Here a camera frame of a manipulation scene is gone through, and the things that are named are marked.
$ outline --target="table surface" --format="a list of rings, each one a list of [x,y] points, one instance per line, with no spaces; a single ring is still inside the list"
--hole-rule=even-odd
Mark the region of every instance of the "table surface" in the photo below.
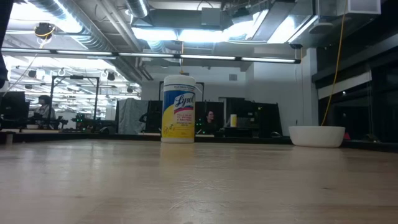
[[[0,223],[397,223],[398,154],[79,140],[2,146]]]

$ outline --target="lysol wipes container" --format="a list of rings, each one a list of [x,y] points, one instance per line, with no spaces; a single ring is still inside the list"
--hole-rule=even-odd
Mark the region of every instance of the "lysol wipes container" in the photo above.
[[[194,142],[195,83],[194,78],[185,75],[164,79],[162,142]]]

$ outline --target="wooden table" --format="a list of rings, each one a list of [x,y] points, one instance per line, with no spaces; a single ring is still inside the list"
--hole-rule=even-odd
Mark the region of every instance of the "wooden table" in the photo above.
[[[2,224],[397,220],[398,154],[110,140],[0,150]]]

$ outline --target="person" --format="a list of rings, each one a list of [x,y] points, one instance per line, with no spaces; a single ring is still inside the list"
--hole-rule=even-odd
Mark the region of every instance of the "person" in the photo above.
[[[206,113],[205,122],[202,124],[198,134],[214,134],[218,131],[217,124],[214,118],[214,112],[208,111]]]
[[[47,120],[50,111],[51,97],[47,95],[39,96],[39,104],[41,105],[41,107],[37,108],[35,110],[35,113],[42,115],[42,118]],[[55,119],[54,108],[51,108],[50,119]]]

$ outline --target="lysol logo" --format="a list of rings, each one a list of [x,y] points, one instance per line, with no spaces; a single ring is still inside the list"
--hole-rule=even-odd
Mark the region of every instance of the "lysol logo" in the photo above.
[[[195,95],[193,93],[182,94],[174,99],[174,114],[185,111],[193,110],[195,103]]]

